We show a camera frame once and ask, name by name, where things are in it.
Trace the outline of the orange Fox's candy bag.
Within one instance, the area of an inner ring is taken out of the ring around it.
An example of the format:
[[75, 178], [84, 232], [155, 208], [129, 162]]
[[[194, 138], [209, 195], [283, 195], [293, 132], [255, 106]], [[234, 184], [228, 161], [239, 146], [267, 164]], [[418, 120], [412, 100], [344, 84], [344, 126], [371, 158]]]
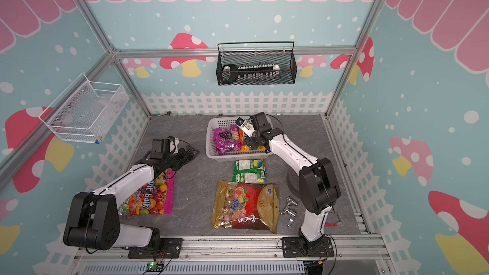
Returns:
[[251, 137], [249, 137], [243, 130], [239, 130], [239, 141], [241, 143], [241, 152], [250, 152], [252, 150], [265, 151], [265, 146], [258, 146], [257, 144], [258, 135], [256, 132], [253, 133]]

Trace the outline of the purple grape candy bag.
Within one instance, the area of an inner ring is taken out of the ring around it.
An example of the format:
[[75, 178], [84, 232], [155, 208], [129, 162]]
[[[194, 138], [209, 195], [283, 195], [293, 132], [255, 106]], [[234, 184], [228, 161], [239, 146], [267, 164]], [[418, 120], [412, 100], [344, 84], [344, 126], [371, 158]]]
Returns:
[[241, 151], [240, 128], [236, 125], [213, 130], [213, 142], [219, 155]]

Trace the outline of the white plastic basket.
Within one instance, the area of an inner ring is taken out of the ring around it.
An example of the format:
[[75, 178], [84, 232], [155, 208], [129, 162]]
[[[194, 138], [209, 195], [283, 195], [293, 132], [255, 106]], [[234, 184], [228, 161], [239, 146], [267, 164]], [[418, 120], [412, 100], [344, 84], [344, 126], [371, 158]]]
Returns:
[[208, 122], [207, 135], [206, 135], [206, 155], [210, 159], [214, 159], [218, 162], [228, 162], [236, 160], [255, 160], [255, 159], [266, 159], [271, 154], [267, 154], [263, 150], [250, 150], [244, 152], [229, 152], [223, 155], [218, 153], [213, 141], [213, 130], [219, 127], [226, 128], [234, 125], [239, 116], [235, 117], [223, 117], [219, 116], [217, 118], [212, 118]]

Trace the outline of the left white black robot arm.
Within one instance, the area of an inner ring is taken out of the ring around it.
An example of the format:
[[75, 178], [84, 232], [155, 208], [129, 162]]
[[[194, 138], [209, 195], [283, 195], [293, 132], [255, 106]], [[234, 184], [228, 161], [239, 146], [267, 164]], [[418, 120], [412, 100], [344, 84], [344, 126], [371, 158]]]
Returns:
[[93, 192], [80, 192], [71, 201], [63, 234], [66, 246], [84, 248], [89, 254], [111, 248], [141, 249], [156, 254], [163, 250], [158, 229], [121, 224], [119, 207], [141, 187], [167, 170], [177, 172], [200, 151], [170, 136], [153, 140], [152, 148], [119, 178]]

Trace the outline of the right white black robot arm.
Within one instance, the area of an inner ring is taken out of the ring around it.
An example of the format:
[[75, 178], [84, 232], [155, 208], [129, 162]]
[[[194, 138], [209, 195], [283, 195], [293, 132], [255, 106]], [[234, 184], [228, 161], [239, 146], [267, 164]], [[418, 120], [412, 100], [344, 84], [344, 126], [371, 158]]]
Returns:
[[299, 230], [304, 248], [319, 245], [324, 237], [327, 215], [341, 197], [332, 162], [305, 152], [292, 142], [280, 128], [273, 128], [268, 114], [261, 112], [250, 118], [239, 118], [236, 125], [245, 134], [244, 142], [252, 149], [263, 146], [267, 154], [274, 154], [293, 170], [295, 178], [287, 177], [291, 190], [298, 193], [306, 211]]

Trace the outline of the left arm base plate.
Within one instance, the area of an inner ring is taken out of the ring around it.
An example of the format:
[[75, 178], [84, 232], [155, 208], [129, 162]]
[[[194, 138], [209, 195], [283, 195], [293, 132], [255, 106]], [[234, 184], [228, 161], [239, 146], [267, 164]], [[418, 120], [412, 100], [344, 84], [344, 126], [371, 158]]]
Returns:
[[130, 247], [127, 258], [150, 258], [152, 260], [178, 258], [182, 249], [182, 243], [182, 238], [159, 238], [151, 241], [146, 247]]

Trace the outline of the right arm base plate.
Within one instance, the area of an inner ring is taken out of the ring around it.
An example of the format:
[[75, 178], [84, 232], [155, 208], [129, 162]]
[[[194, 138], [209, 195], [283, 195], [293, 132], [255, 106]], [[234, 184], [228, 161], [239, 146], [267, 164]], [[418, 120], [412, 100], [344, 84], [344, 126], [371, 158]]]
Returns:
[[327, 236], [309, 242], [302, 237], [284, 237], [278, 243], [285, 258], [330, 258], [335, 256], [332, 239]]

